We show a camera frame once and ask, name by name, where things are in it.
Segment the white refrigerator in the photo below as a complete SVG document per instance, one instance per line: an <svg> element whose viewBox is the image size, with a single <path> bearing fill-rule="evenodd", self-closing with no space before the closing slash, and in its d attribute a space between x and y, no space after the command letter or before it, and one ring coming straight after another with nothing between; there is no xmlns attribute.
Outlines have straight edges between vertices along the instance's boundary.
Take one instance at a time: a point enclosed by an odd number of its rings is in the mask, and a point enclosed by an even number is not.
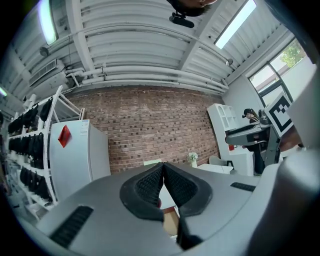
<svg viewBox="0 0 320 256"><path fill-rule="evenodd" d="M64 126L70 131L65 147L58 140ZM49 143L50 171L58 201L90 182L109 176L108 136L90 120L54 123Z"/></svg>

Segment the window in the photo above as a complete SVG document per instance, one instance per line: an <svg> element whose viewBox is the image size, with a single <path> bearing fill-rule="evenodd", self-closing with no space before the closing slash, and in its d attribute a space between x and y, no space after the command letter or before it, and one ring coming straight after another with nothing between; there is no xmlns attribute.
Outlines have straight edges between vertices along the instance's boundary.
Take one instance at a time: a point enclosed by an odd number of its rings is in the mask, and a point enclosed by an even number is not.
<svg viewBox="0 0 320 256"><path fill-rule="evenodd" d="M296 69L295 66L306 56L307 54L299 42L294 39L276 57L268 61L262 69L249 78L265 105L272 103L281 92L284 92L293 101L291 93L296 95L295 91L301 82L299 84L292 82L290 78L295 71L290 70Z"/></svg>

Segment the wall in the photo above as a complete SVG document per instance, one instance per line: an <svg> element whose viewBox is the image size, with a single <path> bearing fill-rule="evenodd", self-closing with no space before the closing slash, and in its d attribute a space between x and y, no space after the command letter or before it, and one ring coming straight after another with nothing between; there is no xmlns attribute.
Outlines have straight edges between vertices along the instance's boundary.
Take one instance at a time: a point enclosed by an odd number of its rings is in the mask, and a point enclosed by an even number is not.
<svg viewBox="0 0 320 256"><path fill-rule="evenodd" d="M288 87L293 100L297 99L301 92L310 82L317 66L312 64L308 57L305 57L287 73L282 75L285 85Z"/></svg>
<svg viewBox="0 0 320 256"><path fill-rule="evenodd" d="M179 88L123 86L69 99L108 134L111 173L154 159L186 163L188 152L199 155L199 165L218 155L207 107L222 103L221 98Z"/></svg>
<svg viewBox="0 0 320 256"><path fill-rule="evenodd" d="M242 118L245 109L253 109L257 114L260 109L264 109L258 93L244 75L229 84L229 90L222 99L226 105L233 107L240 126L249 124L248 119Z"/></svg>

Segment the person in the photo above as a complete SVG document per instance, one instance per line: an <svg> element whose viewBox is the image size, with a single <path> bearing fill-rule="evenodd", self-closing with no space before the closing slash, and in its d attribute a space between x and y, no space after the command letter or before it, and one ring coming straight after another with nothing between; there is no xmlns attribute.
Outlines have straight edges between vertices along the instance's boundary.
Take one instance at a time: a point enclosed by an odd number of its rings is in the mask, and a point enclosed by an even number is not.
<svg viewBox="0 0 320 256"><path fill-rule="evenodd" d="M180 14L197 17L210 9L210 5L217 0L167 0Z"/></svg>
<svg viewBox="0 0 320 256"><path fill-rule="evenodd" d="M4 123L4 116L0 112L0 130L2 129L3 123ZM3 143L2 135L0 135L0 184L2 184L2 186L4 187L4 189L6 190L8 195L10 195L11 194L11 190L10 190L10 187L8 186L8 183L7 183L7 180L6 180L6 176L5 176L5 172L4 172L4 169L3 169L3 160L4 160L3 148L4 148L4 143Z"/></svg>
<svg viewBox="0 0 320 256"><path fill-rule="evenodd" d="M259 117L258 117L257 113L252 108L246 108L243 111L242 118L249 119L249 123L250 124L259 122ZM259 145L246 146L245 148L247 148L250 152L253 152L253 157L254 157L254 175L255 176L261 176L261 174L263 173L266 165L265 165L264 160L262 159Z"/></svg>

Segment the fluorescent light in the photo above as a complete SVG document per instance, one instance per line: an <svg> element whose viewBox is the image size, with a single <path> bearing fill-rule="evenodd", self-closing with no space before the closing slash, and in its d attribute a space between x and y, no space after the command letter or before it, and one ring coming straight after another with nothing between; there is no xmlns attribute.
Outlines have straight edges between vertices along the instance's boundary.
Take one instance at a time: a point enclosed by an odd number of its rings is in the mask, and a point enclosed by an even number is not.
<svg viewBox="0 0 320 256"><path fill-rule="evenodd" d="M54 20L51 15L50 0L40 0L38 5L38 15L46 43L51 45L57 40Z"/></svg>
<svg viewBox="0 0 320 256"><path fill-rule="evenodd" d="M257 7L254 0L249 0L244 7L239 11L233 21L228 25L226 30L222 33L220 38L217 40L215 45L222 49L226 43L230 40L230 38L236 33L236 31L240 28L240 26L245 22L245 20L249 17L249 15L254 11Z"/></svg>
<svg viewBox="0 0 320 256"><path fill-rule="evenodd" d="M7 96L7 93L6 93L5 90L2 89L1 87L0 87L0 94L2 94L4 97Z"/></svg>

